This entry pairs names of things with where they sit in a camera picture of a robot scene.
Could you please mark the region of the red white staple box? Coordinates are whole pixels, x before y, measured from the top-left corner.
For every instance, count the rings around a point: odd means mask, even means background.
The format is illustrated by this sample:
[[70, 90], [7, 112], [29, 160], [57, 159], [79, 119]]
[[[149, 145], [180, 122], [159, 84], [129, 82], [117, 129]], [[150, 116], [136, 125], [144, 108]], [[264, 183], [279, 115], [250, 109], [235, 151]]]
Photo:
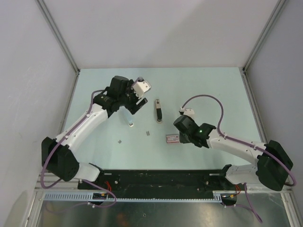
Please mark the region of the red white staple box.
[[167, 135], [166, 142], [167, 143], [180, 143], [179, 135], [177, 135], [177, 134]]

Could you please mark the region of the beige black stapler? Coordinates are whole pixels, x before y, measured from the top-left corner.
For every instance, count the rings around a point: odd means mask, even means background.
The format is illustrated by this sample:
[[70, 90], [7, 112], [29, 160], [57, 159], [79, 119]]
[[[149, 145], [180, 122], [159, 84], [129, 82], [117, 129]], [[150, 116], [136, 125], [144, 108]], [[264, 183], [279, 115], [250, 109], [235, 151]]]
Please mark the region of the beige black stapler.
[[159, 99], [155, 100], [155, 108], [156, 108], [156, 121], [158, 123], [162, 123], [163, 116], [162, 116], [161, 103]]

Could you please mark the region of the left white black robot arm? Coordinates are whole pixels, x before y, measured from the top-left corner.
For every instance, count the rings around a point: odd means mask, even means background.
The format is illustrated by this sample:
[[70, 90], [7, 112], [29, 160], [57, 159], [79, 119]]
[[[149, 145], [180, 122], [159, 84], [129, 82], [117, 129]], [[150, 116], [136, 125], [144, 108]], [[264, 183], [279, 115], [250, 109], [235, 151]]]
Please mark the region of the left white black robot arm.
[[114, 76], [108, 87], [93, 91], [88, 110], [67, 130], [54, 139], [46, 137], [41, 143], [42, 171], [49, 171], [60, 180], [79, 179], [88, 181], [94, 189], [101, 188], [105, 178], [94, 164], [79, 162], [76, 151], [81, 143], [120, 107], [130, 114], [137, 113], [146, 103], [144, 97], [151, 89], [148, 81]]

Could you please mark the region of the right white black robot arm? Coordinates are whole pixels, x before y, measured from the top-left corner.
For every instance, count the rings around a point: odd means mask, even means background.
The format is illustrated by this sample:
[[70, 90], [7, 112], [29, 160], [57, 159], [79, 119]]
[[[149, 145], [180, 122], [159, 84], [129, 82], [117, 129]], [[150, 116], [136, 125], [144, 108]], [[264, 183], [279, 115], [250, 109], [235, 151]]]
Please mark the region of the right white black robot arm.
[[240, 183], [261, 183], [273, 191], [281, 191], [285, 186], [293, 163], [280, 143], [274, 140], [264, 144], [232, 139], [220, 134], [213, 125], [197, 125], [187, 115], [181, 115], [173, 125], [179, 131], [183, 144], [224, 151], [248, 162], [242, 166], [224, 166], [218, 178], [222, 189], [229, 190]]

